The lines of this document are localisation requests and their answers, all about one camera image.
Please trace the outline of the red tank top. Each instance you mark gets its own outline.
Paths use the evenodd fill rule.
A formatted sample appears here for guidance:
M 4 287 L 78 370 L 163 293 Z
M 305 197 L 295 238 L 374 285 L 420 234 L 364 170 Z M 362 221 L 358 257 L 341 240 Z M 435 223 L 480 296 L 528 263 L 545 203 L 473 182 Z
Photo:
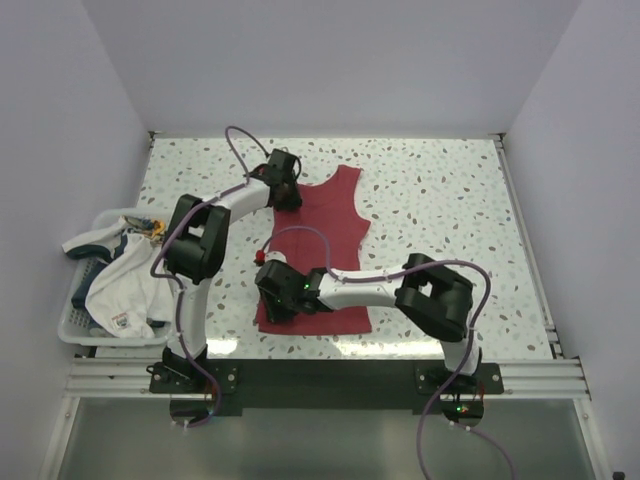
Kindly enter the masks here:
M 355 207 L 361 170 L 340 165 L 319 185 L 301 185 L 302 206 L 295 212 L 274 213 L 273 233 L 267 251 L 279 252 L 297 271 L 306 274 L 327 264 L 338 270 L 358 270 L 359 250 L 370 222 Z M 258 304 L 258 330 L 293 336 L 360 335 L 372 331 L 365 307 L 335 313 L 298 314 L 291 321 L 272 323 L 265 304 Z

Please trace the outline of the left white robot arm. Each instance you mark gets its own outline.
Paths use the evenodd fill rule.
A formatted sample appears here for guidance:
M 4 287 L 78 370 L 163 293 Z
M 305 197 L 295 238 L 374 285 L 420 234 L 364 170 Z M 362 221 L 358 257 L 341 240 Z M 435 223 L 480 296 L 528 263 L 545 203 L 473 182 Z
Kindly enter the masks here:
M 211 281 L 224 262 L 230 226 L 258 210 L 295 211 L 302 205 L 297 180 L 300 159 L 275 149 L 240 184 L 209 199 L 185 194 L 176 203 L 161 249 L 162 278 L 176 285 L 175 314 L 166 350 L 177 361 L 173 382 L 185 392 L 200 390 L 207 368 L 205 316 Z

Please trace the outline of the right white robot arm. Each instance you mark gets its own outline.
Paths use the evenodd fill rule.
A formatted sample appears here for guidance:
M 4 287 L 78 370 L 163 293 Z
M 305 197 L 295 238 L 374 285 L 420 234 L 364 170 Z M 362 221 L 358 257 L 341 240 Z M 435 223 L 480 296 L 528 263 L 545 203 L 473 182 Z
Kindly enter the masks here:
M 421 332 L 438 340 L 445 379 L 459 393 L 481 380 L 481 350 L 471 339 L 473 284 L 449 262 L 411 254 L 405 263 L 382 271 L 314 268 L 303 274 L 279 259 L 266 261 L 255 277 L 266 316 L 275 323 L 295 317 L 334 315 L 356 307 L 395 308 Z

